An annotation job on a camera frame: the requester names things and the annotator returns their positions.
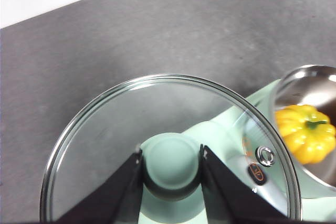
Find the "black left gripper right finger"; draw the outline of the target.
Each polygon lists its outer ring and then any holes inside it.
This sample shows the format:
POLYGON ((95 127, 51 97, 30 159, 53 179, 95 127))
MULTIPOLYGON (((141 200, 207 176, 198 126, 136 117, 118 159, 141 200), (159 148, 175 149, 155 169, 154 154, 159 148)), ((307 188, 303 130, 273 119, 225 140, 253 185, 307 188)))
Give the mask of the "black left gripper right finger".
POLYGON ((208 147, 200 146, 201 185, 209 223, 289 223, 245 185, 208 147))

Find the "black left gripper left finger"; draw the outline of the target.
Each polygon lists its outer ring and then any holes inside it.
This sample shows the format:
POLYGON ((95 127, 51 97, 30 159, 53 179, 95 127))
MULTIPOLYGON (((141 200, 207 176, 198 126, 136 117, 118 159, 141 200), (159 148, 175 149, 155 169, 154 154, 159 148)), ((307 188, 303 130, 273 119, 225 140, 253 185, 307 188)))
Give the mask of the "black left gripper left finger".
POLYGON ((143 155, 139 150, 55 223, 138 223, 142 196, 143 155))

